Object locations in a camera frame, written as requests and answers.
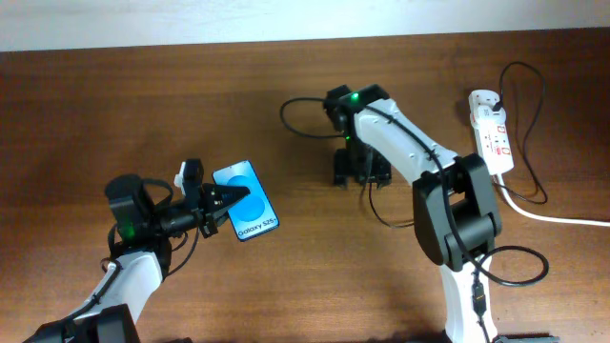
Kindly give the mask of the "blue Galaxy smartphone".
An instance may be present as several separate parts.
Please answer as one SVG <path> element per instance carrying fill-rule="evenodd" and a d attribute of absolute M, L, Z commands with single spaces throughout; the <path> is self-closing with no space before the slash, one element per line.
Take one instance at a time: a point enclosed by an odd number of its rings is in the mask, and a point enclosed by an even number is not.
<path fill-rule="evenodd" d="M 250 194 L 229 209 L 229 217 L 239 241 L 245 242 L 280 226 L 275 210 L 249 160 L 237 162 L 212 173 L 216 184 L 247 187 Z"/>

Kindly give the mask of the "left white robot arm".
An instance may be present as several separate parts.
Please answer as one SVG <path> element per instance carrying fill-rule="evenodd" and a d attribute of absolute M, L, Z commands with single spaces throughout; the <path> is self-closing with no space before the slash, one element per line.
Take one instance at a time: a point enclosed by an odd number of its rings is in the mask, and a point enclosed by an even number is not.
<path fill-rule="evenodd" d="M 102 259 L 105 275 L 85 302 L 66 317 L 41 325 L 31 342 L 136 342 L 136 321 L 151 295 L 176 269 L 172 239 L 194 231 L 218 232 L 228 211 L 249 195 L 244 186 L 203 182 L 198 174 L 176 175 L 182 199 L 153 202 L 146 188 L 161 180 L 135 174 L 113 179 L 105 189 L 115 224 L 108 233 L 110 254 Z"/>

